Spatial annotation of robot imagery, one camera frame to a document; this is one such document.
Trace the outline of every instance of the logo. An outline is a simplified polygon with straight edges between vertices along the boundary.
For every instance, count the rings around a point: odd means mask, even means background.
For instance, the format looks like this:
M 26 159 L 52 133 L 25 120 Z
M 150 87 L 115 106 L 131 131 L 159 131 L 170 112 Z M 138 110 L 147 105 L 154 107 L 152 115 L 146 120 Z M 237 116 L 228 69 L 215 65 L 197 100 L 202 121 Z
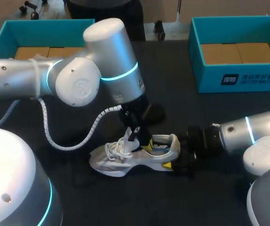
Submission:
M 91 92 L 90 83 L 86 79 L 79 79 L 73 85 L 74 96 L 83 99 Z
M 167 145 L 153 145 L 153 148 L 154 149 L 166 149 L 166 148 L 168 148 L 168 146 Z
M 235 85 L 238 81 L 238 74 L 225 74 L 223 76 L 221 85 Z

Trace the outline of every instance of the white spiral cable wrap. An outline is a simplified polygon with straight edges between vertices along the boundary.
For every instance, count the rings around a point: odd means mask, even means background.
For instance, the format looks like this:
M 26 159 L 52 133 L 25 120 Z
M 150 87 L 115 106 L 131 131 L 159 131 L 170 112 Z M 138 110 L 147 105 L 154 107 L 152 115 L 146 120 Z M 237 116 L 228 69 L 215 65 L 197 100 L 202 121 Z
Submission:
M 80 147 L 82 147 L 83 145 L 85 145 L 88 140 L 91 138 L 93 132 L 95 131 L 100 119 L 107 113 L 109 112 L 117 112 L 121 109 L 121 105 L 118 105 L 118 106 L 115 106 L 115 107 L 110 107 L 110 108 L 107 108 L 105 110 L 103 110 L 99 115 L 98 117 L 96 118 L 96 120 L 94 121 L 88 135 L 85 137 L 85 139 L 80 142 L 78 145 L 75 145 L 75 146 L 71 146 L 71 147 L 63 147 L 63 146 L 60 146 L 58 144 L 56 144 L 53 139 L 51 138 L 50 134 L 49 134 L 49 129 L 48 129 L 48 117 L 47 117 L 47 109 L 46 109 L 46 105 L 44 103 L 44 101 L 42 99 L 38 99 L 40 104 L 41 104 L 41 107 L 42 107 L 42 111 L 43 111 L 43 122 L 44 122 L 44 131 L 45 131 L 45 136 L 47 138 L 47 141 L 56 149 L 59 149 L 61 151 L 73 151 L 73 150 L 76 150 Z
M 46 139 L 47 141 L 56 149 L 59 149 L 61 151 L 74 151 L 78 148 L 81 148 L 83 145 L 85 145 L 88 140 L 91 138 L 92 134 L 94 133 L 100 119 L 107 113 L 109 112 L 117 112 L 121 109 L 121 105 L 118 105 L 118 106 L 115 106 L 115 107 L 110 107 L 110 108 L 107 108 L 105 110 L 103 110 L 99 115 L 98 117 L 96 118 L 96 120 L 94 121 L 88 135 L 85 137 L 85 139 L 80 142 L 78 145 L 75 145 L 75 146 L 71 146 L 71 147 L 63 147 L 63 146 L 60 146 L 58 144 L 56 144 L 53 139 L 51 138 L 50 136 L 50 133 L 49 133 L 49 128 L 48 128 L 48 115 L 47 115 L 47 109 L 46 109 L 46 105 L 44 103 L 44 101 L 40 98 L 38 99 L 40 104 L 41 104 L 41 107 L 42 107 L 42 111 L 43 111 L 43 123 L 44 123 L 44 131 L 45 131 L 45 136 L 46 136 Z M 0 126 L 6 121 L 6 119 L 10 116 L 10 114 L 12 113 L 14 107 L 19 103 L 19 100 L 15 100 L 11 105 L 10 107 L 8 108 L 7 112 L 5 113 L 5 115 L 2 117 L 2 119 L 0 119 Z

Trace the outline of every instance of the robotic arm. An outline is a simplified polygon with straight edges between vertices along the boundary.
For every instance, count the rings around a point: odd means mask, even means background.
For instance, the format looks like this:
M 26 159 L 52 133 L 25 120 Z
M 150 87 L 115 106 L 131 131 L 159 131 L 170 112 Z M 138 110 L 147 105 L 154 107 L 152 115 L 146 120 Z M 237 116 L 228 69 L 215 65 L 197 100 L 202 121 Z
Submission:
M 67 59 L 0 59 L 0 100 L 53 95 L 68 105 L 85 106 L 96 97 L 101 81 L 121 105 L 124 125 L 136 130 L 141 146 L 150 150 L 151 104 L 123 22 L 100 21 L 83 38 L 86 47 Z M 160 116 L 153 115 L 154 121 L 160 121 L 164 113 L 156 112 Z
M 253 226 L 270 226 L 270 111 L 206 129 L 190 127 L 188 137 L 198 157 L 243 153 L 248 175 L 257 178 L 247 195 L 250 220 Z

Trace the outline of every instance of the glowing cyan light ring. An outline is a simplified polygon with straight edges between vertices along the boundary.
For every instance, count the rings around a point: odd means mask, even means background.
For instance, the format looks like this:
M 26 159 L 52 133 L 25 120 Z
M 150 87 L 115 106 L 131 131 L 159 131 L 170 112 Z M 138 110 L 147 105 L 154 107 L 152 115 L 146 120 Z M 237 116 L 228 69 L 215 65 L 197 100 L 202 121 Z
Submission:
M 48 214 L 48 212 L 49 212 L 50 206 L 51 206 L 51 200 L 52 200 L 52 186 L 51 186 L 50 179 L 48 179 L 48 180 L 49 180 L 49 185 L 50 185 L 50 198 L 49 198 L 49 204 L 48 204 L 48 206 L 47 206 L 47 209 L 46 209 L 46 212 L 45 212 L 44 216 L 42 217 L 41 221 L 38 223 L 37 226 L 41 226 L 41 225 L 43 224 L 43 222 L 44 222 L 44 220 L 45 220 L 45 218 L 46 218 L 46 216 L 47 216 L 47 214 Z
M 48 85 L 48 76 L 49 76 L 49 73 L 51 71 L 51 69 L 59 62 L 61 62 L 62 60 L 59 60 L 59 61 L 56 61 L 53 65 L 51 65 L 47 71 L 47 74 L 46 74 L 46 84 L 47 84 L 47 88 L 48 90 L 51 92 L 50 88 L 49 88 L 49 85 Z
M 254 137 L 253 137 L 253 133 L 252 133 L 252 129 L 251 129 L 251 126 L 250 126 L 249 118 L 245 117 L 245 119 L 246 119 L 248 131 L 249 131 L 249 134 L 250 134 L 250 137 L 251 137 L 251 140 L 252 140 L 252 144 L 254 144 L 255 140 L 254 140 Z
M 129 75 L 130 73 L 132 73 L 133 71 L 135 71 L 138 67 L 138 62 L 135 64 L 135 66 L 128 72 L 121 74 L 119 76 L 113 77 L 113 78 L 101 78 L 101 80 L 103 81 L 113 81 L 113 80 L 117 80 L 117 79 L 121 79 L 123 77 L 126 77 L 127 75 Z

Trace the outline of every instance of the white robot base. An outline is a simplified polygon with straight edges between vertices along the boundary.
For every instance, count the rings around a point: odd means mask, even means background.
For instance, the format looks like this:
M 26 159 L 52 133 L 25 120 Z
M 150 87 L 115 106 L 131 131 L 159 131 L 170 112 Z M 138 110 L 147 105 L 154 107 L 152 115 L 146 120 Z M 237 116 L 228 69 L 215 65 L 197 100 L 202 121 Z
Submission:
M 0 226 L 60 226 L 59 196 L 30 147 L 0 129 Z

